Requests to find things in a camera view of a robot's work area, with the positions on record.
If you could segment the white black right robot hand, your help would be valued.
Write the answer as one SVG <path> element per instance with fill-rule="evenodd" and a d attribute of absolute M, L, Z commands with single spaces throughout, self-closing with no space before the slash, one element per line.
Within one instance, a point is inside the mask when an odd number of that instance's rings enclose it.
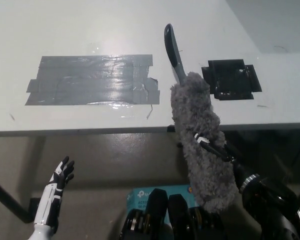
<path fill-rule="evenodd" d="M 246 168 L 239 162 L 239 160 L 231 153 L 227 144 L 223 147 L 217 146 L 214 142 L 210 141 L 208 138 L 203 137 L 199 133 L 194 134 L 194 139 L 200 146 L 206 151 L 216 155 L 221 158 L 223 162 L 231 163 L 233 166 L 233 174 L 235 179 L 235 184 L 240 193 L 242 193 L 246 187 L 246 179 L 250 176 Z"/>

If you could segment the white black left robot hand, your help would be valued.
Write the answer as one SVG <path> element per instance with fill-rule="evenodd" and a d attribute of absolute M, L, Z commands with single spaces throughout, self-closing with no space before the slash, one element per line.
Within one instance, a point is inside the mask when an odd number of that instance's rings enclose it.
<path fill-rule="evenodd" d="M 45 186 L 37 212 L 34 218 L 35 224 L 49 226 L 56 233 L 59 226 L 59 215 L 62 204 L 63 192 L 66 185 L 74 178 L 74 164 L 66 156 L 54 170 L 48 184 Z"/>

